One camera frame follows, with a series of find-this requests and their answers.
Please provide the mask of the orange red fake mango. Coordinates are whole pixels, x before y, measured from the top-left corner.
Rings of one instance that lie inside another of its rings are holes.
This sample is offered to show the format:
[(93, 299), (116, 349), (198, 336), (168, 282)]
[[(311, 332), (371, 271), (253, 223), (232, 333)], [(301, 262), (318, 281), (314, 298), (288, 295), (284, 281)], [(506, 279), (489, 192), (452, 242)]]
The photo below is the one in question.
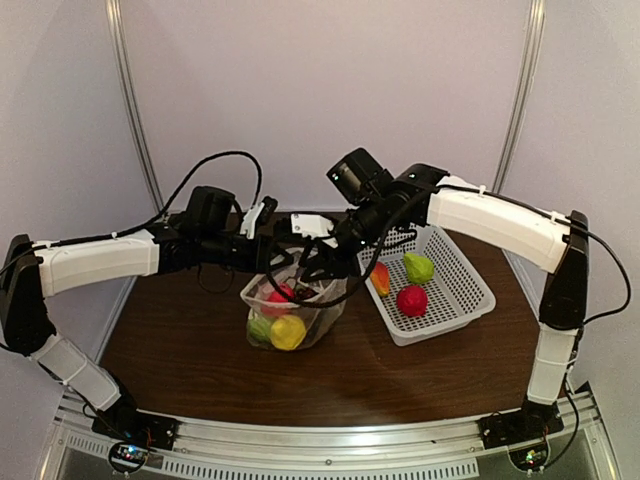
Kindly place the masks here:
[(385, 298), (390, 294), (391, 279), (388, 267), (382, 263), (377, 262), (369, 277), (377, 295), (380, 298)]

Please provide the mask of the clear polka dot zip bag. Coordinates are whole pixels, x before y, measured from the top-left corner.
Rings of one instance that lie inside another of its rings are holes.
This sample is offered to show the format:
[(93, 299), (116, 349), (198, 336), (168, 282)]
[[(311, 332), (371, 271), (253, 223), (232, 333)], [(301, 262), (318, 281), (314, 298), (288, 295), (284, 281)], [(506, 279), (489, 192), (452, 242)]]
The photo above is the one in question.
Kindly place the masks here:
[[(288, 267), (273, 271), (273, 277), (279, 285), (282, 283), (286, 283), (293, 290), (298, 284), (308, 285), (313, 288), (321, 289), (322, 294), (315, 301), (309, 301), (312, 303), (329, 302), (340, 297), (346, 292), (347, 281), (345, 279), (304, 282), (302, 280), (303, 268), (298, 264), (298, 261), (302, 255), (302, 249), (300, 247), (294, 247), (289, 248), (287, 251), (293, 254), (294, 263)], [(267, 277), (264, 274), (255, 275), (249, 281), (249, 283), (246, 284), (246, 286), (240, 292), (240, 298), (249, 308), (247, 320), (251, 317), (262, 316), (270, 318), (273, 323), (278, 318), (268, 317), (261, 312), (261, 307), (265, 303), (266, 298), (274, 290), (275, 289), (269, 283)], [(304, 321), (307, 330), (306, 336), (302, 343), (292, 351), (308, 349), (315, 345), (324, 335), (326, 335), (331, 330), (335, 322), (342, 315), (345, 305), (345, 302), (341, 302), (329, 308), (317, 308), (315, 306), (307, 307), (291, 302), (288, 302), (287, 304), (281, 304), (281, 307), (290, 308), (290, 311), (287, 314), (299, 316)], [(247, 321), (246, 336), (249, 344), (256, 348), (262, 348), (272, 351), (284, 351), (275, 348), (272, 344), (256, 345), (250, 342), (247, 335)]]

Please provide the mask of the green fake pear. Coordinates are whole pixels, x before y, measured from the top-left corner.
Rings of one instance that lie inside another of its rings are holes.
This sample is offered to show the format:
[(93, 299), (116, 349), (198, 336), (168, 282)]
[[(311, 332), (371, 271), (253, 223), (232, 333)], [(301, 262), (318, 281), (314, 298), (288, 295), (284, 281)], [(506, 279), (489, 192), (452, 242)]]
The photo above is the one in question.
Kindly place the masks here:
[(427, 283), (435, 274), (433, 262), (425, 256), (407, 252), (403, 256), (403, 263), (408, 281), (412, 284)]

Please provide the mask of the yellow fake pear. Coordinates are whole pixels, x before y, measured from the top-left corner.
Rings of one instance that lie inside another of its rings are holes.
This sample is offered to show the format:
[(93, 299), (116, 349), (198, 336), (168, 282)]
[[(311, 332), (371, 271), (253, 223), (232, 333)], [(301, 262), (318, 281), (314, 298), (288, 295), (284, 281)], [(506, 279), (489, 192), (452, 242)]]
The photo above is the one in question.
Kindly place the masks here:
[(295, 350), (304, 340), (307, 330), (304, 321), (296, 315), (278, 317), (271, 325), (271, 344), (284, 351)]

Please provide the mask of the red fake apple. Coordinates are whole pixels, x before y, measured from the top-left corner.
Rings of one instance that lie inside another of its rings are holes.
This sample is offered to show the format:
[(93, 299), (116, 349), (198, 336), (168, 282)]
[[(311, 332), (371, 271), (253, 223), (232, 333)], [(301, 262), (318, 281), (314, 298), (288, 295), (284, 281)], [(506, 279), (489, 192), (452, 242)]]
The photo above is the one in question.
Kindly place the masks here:
[(396, 295), (396, 307), (407, 317), (422, 316), (428, 307), (427, 293), (421, 286), (407, 286)]

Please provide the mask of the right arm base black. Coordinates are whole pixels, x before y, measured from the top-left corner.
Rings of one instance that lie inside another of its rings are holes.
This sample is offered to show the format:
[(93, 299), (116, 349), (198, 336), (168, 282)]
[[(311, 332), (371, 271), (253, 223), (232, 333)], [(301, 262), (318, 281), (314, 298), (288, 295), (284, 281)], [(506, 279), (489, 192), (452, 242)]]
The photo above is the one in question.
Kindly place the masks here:
[(542, 439), (564, 429), (556, 403), (542, 405), (528, 400), (517, 410), (481, 417), (477, 424), (485, 449)]

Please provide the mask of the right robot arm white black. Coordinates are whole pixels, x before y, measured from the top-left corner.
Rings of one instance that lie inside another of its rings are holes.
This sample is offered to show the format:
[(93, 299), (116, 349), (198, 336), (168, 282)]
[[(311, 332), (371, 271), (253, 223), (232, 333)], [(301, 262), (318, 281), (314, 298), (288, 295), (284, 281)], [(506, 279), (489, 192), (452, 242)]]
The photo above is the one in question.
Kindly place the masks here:
[(343, 157), (327, 176), (352, 208), (338, 222), (319, 214), (292, 214), (292, 232), (309, 239), (317, 251), (303, 262), (307, 279), (359, 274), (357, 254), (382, 247), (392, 228), (409, 223), (473, 237), (547, 273), (535, 359), (517, 419), (537, 435), (548, 430), (585, 324), (586, 216), (540, 211), (426, 164), (394, 177), (363, 148)]

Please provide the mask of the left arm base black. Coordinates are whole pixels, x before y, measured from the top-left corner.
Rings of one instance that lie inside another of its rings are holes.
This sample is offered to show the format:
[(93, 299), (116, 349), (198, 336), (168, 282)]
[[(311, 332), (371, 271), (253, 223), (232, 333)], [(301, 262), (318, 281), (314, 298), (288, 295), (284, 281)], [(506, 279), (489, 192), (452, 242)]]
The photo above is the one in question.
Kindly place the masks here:
[(91, 425), (94, 433), (137, 446), (170, 451), (174, 446), (178, 421), (144, 413), (124, 384), (115, 378), (121, 396), (107, 410), (98, 410)]

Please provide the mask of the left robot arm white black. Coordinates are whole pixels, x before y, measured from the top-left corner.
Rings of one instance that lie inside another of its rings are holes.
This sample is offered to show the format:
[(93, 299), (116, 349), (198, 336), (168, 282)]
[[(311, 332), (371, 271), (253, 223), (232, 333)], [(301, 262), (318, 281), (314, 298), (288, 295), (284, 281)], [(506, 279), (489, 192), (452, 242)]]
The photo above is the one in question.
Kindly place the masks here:
[(120, 232), (84, 239), (34, 242), (15, 236), (1, 269), (1, 331), (6, 350), (34, 360), (94, 409), (99, 423), (117, 436), (133, 437), (146, 422), (126, 388), (64, 338), (45, 301), (67, 290), (124, 277), (165, 275), (219, 265), (263, 272), (270, 237), (258, 233), (278, 203), (265, 197), (227, 229), (237, 202), (215, 187), (193, 190), (185, 211), (160, 216)]

